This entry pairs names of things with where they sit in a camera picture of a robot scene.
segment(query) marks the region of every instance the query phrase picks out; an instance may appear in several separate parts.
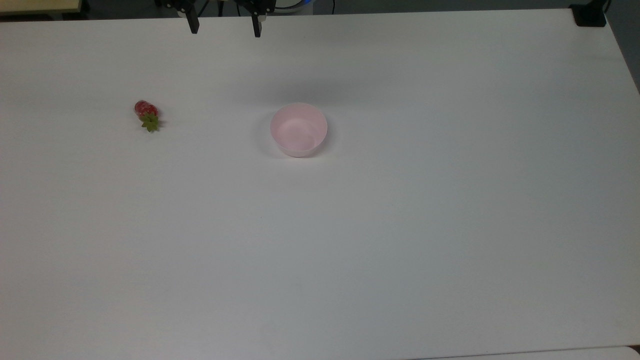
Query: strawberry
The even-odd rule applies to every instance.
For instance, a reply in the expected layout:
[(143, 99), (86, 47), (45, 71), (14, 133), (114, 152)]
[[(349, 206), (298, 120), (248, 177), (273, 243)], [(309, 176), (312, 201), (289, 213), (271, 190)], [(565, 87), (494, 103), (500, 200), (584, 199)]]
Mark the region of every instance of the strawberry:
[(155, 116), (159, 115), (158, 108), (144, 100), (136, 102), (136, 105), (133, 107), (133, 111), (136, 112), (138, 117), (142, 116), (144, 113), (154, 114)]
[(145, 127), (149, 133), (159, 130), (159, 112), (155, 106), (151, 105), (147, 101), (140, 100), (136, 102), (136, 105), (133, 107), (133, 111), (136, 112), (138, 119), (142, 121), (142, 127)]

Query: white table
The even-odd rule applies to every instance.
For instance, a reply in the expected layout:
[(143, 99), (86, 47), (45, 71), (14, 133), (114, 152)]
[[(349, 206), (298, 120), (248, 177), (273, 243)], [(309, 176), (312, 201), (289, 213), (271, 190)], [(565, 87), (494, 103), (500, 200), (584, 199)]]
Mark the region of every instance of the white table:
[[(0, 34), (7, 359), (640, 343), (640, 97), (608, 27), (527, 10)], [(270, 138), (295, 101), (328, 117), (316, 157)]]

